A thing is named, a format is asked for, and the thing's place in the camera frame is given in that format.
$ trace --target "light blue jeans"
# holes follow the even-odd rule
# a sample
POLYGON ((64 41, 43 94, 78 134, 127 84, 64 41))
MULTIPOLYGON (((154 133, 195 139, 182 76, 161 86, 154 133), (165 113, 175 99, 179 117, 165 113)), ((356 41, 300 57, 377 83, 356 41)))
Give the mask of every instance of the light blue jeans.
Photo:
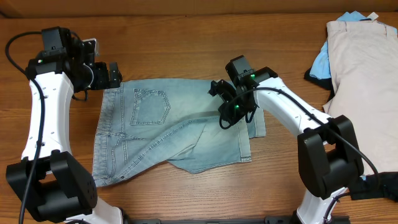
POLYGON ((163 161, 192 174, 250 162, 249 138, 266 134, 263 110, 251 123, 223 130, 220 97, 210 80, 153 79, 124 82, 104 91, 95 136, 93 177, 115 184, 163 161))

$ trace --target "folded clothing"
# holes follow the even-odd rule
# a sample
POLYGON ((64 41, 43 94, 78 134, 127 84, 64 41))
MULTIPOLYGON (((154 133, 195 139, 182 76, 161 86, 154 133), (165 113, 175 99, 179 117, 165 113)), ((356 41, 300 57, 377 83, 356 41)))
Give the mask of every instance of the folded clothing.
POLYGON ((266 134, 263 110, 223 130, 220 97, 210 80, 152 79, 104 91, 95 136, 93 177, 115 184, 163 161, 192 174, 250 162, 249 138, 266 134))
MULTIPOLYGON (((375 20, 378 17, 376 13, 371 13, 368 17, 365 17, 361 13, 354 11, 352 13, 346 12, 341 17, 337 18, 337 21, 345 21, 345 22, 356 22, 363 20, 375 20)), ((328 55, 328 42, 326 41, 315 61, 312 64, 312 67, 309 68, 305 74, 304 79, 317 84, 318 86, 326 89, 332 90, 331 86, 331 75, 330 75, 330 65, 329 65, 329 55, 328 55)))
MULTIPOLYGON (((346 12, 337 21, 360 21, 366 19, 361 13, 354 11, 352 13, 346 12)), ((326 41, 318 56, 316 57, 310 69, 309 75, 317 79, 330 78, 329 56, 328 56, 328 42, 326 41)))
MULTIPOLYGON (((335 97, 323 106, 349 118, 361 150, 379 172, 398 171, 398 38, 376 21, 327 24, 335 97)), ((364 174, 372 174, 364 162, 364 174)))

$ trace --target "beige pants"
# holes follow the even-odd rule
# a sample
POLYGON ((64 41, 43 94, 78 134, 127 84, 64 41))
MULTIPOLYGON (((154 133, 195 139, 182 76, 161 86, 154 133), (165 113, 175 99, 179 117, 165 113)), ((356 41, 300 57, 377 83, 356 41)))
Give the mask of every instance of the beige pants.
POLYGON ((359 150, 379 172, 398 172, 397 34, 376 21, 333 21, 327 29, 336 95, 323 107, 353 122, 359 150))

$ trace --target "jeans seam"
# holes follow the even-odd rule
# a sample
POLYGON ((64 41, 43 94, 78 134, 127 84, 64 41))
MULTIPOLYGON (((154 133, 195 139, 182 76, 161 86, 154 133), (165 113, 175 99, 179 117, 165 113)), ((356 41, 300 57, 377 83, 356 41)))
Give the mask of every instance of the jeans seam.
POLYGON ((238 129, 238 139, 239 139, 239 153, 240 153, 240 158, 242 160, 242 140, 241 140, 241 131, 239 130, 239 123, 236 125, 237 129, 238 129))
POLYGON ((106 144, 105 144, 105 174, 108 173, 108 150, 106 150, 107 146, 108 146, 108 136, 106 136, 105 138, 106 144))
POLYGON ((106 100, 105 100, 105 96, 106 96, 106 91, 104 91, 103 96, 102 96, 102 104, 101 104, 101 112, 99 114, 99 120, 98 120, 98 125, 97 125, 97 130, 99 131, 100 129, 105 129, 103 128, 103 123, 101 123, 101 115, 103 115, 103 112, 105 111, 105 107, 106 107, 106 100))
POLYGON ((222 166, 227 166, 227 165, 231 165, 231 164, 235 164, 236 162, 225 162, 223 164, 217 164, 217 165, 213 165, 213 166, 208 166, 208 167, 204 167, 204 168, 200 168, 200 169, 195 169, 195 170, 191 170, 191 172, 195 172, 198 170, 202 170, 202 171, 206 171, 212 168, 216 168, 216 167, 222 167, 222 166))
POLYGON ((119 88, 110 88, 110 89, 104 90, 104 93, 119 93, 119 92, 120 92, 119 88))
POLYGON ((112 147, 111 150, 111 155, 112 155, 112 171, 111 171, 111 176, 114 175, 116 173, 116 155, 115 155, 115 150, 116 147, 118 147, 120 145, 120 141, 121 141, 122 137, 119 136, 118 137, 118 141, 116 142, 116 145, 112 147))
POLYGON ((256 137, 257 133, 259 132, 257 127, 257 110, 254 113, 254 137, 256 137))
POLYGON ((113 111, 114 111, 114 101, 115 101, 115 98, 116 98, 116 92, 113 92, 113 105, 112 105, 111 117, 110 117, 110 119, 109 119, 109 128, 108 128, 108 130, 111 130, 111 127, 112 127, 112 119, 113 119, 113 111))
POLYGON ((124 98, 123 98, 123 83, 120 83, 120 89, 121 89, 121 92, 120 92, 120 104, 121 104, 121 124, 122 124, 122 133, 124 133, 124 130, 125 130, 125 125, 126 124, 124 124, 124 98))
POLYGON ((97 131, 96 134, 104 134, 104 135, 108 135, 108 136, 122 137, 123 139, 128 139, 128 140, 144 140, 145 139, 145 138, 135 137, 135 136, 131 136, 131 135, 124 134, 124 133, 114 133, 113 131, 97 131))
POLYGON ((107 146, 107 136, 96 136, 94 144, 94 153, 93 153, 93 175, 104 175, 106 174, 106 146, 107 146))
POLYGON ((129 155, 127 153, 127 144, 126 141, 123 141, 123 153, 124 153, 124 165, 126 165, 129 161, 129 155))
POLYGON ((140 91, 145 91, 143 94, 136 96, 136 92, 134 92, 134 106, 132 107, 132 115, 131 115, 131 120, 130 120, 130 125, 151 125, 151 124, 163 124, 164 121, 166 120, 167 115, 169 114, 169 111, 171 110, 169 98, 166 95, 165 91, 162 90, 145 90, 145 89, 135 89, 135 90, 140 90, 140 91), (149 95, 150 93, 158 93, 161 94, 164 102, 166 104, 166 109, 164 111, 163 116, 160 118, 159 121, 145 121, 145 122, 140 122, 138 121, 138 111, 137 111, 137 105, 138 105, 138 100, 142 99, 144 96, 149 95))
POLYGON ((153 150, 155 147, 157 147, 160 143, 162 143, 163 141, 165 141, 166 139, 168 139, 169 137, 171 137, 172 135, 174 135, 175 133, 177 133, 179 130, 181 130, 182 128, 186 127, 187 125, 195 122, 195 121, 203 121, 205 119, 196 119, 193 121, 189 121, 186 124, 182 125, 181 127, 179 127, 178 129, 172 131, 171 133, 168 133, 167 135, 165 135, 164 137, 162 137, 160 140, 158 140, 157 142, 153 143, 153 145, 151 145, 148 150, 146 150, 144 153, 142 153, 137 160, 135 160, 133 162, 133 164, 131 164, 122 174, 118 175, 117 177, 113 178, 113 179, 119 179, 120 177, 126 175, 128 172, 130 172, 131 169, 133 169, 135 166, 138 165, 138 163, 145 158, 145 156, 151 152, 151 150, 153 150))
POLYGON ((108 177, 109 177, 108 175, 104 174, 104 175, 99 175, 99 177, 93 177, 93 179, 94 180, 100 180, 100 179, 108 178, 108 177))

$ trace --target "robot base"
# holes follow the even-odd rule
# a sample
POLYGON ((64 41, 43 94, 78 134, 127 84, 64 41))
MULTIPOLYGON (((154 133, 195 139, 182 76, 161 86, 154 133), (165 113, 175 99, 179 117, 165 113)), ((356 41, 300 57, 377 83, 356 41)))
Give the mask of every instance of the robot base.
MULTIPOLYGON (((266 217, 264 224, 306 224, 301 223, 297 216, 266 217)), ((328 224, 351 224, 349 217, 333 217, 328 224)))
MULTIPOLYGON (((313 224, 301 223, 293 214, 292 216, 266 217, 265 219, 230 219, 230 220, 178 220, 160 221, 151 220, 131 220, 131 224, 313 224)), ((333 217, 328 224, 351 224, 349 217, 333 217)))

